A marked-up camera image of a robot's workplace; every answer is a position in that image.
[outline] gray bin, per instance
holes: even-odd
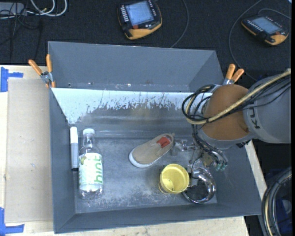
[[[144,169],[128,160],[135,146],[162,133],[192,143],[181,103],[201,86],[223,82],[215,51],[51,41],[48,53],[57,84],[49,90],[55,233],[261,214],[244,147],[224,151],[229,164],[211,170],[217,191],[201,205],[157,186],[163,167],[187,167],[191,152],[167,153]],[[71,170],[73,125],[80,139],[92,127],[103,153],[104,193],[92,203],[79,198]]]

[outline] shoe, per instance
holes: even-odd
[[[154,164],[173,148],[175,134],[162,134],[135,147],[129,154],[130,162],[139,168]]]

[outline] bottle cap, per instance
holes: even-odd
[[[86,129],[83,130],[83,135],[89,134],[89,133],[95,134],[95,130],[92,129],[92,128],[86,128]]]
[[[77,127],[71,127],[70,128],[70,142],[73,143],[78,143],[78,129]]]

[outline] white cable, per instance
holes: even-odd
[[[39,16],[49,16],[49,17],[58,17],[58,16],[61,16],[63,13],[65,13],[67,11],[67,7],[68,7],[68,4],[67,4],[67,0],[63,0],[64,2],[64,9],[62,12],[60,13],[57,13],[57,14],[52,14],[53,10],[55,9],[56,7],[56,2],[55,0],[52,0],[53,1],[53,7],[51,10],[47,11],[47,12],[44,12],[42,10],[40,10],[36,4],[34,3],[33,0],[30,0],[32,5],[34,6],[34,8],[39,12],[39,13],[35,13],[35,12],[31,12],[31,11],[28,11],[28,13],[32,13],[32,14],[35,14],[35,15],[39,15]]]
[[[35,14],[35,15],[48,15],[49,13],[51,13],[54,9],[55,9],[55,6],[56,6],[56,3],[55,3],[55,0],[52,0],[53,1],[53,7],[51,8],[51,10],[47,11],[47,12],[44,12],[42,10],[40,10],[36,4],[34,3],[33,0],[30,0],[31,4],[34,6],[34,8],[39,12],[39,13],[34,13],[34,12],[31,12],[31,11],[28,11],[28,13],[32,13],[32,14]]]
[[[46,16],[49,16],[49,17],[58,17],[58,16],[61,16],[64,12],[66,12],[67,10],[67,0],[63,0],[64,1],[64,9],[61,13],[58,13],[58,14],[47,14]]]

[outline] black cable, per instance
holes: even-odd
[[[252,7],[256,6],[258,3],[260,3],[261,1],[263,0],[259,0],[258,2],[254,3],[252,6],[250,6],[248,9],[246,9],[237,19],[236,21],[234,22],[233,26],[231,27],[231,30],[230,30],[230,34],[229,34],[229,38],[228,38],[228,46],[229,46],[229,50],[230,50],[230,53],[231,53],[231,56],[234,60],[234,62],[236,63],[237,67],[241,67],[240,64],[238,63],[238,61],[235,59],[234,57],[234,54],[233,54],[233,51],[232,51],[232,48],[231,48],[231,35],[232,35],[232,31],[235,27],[235,25],[237,24],[238,20],[245,14],[247,13],[247,11],[249,11]],[[254,81],[257,81],[257,79],[255,79],[254,77],[252,77],[249,73],[247,73],[247,71],[245,71],[245,74],[250,77],[252,80]]]

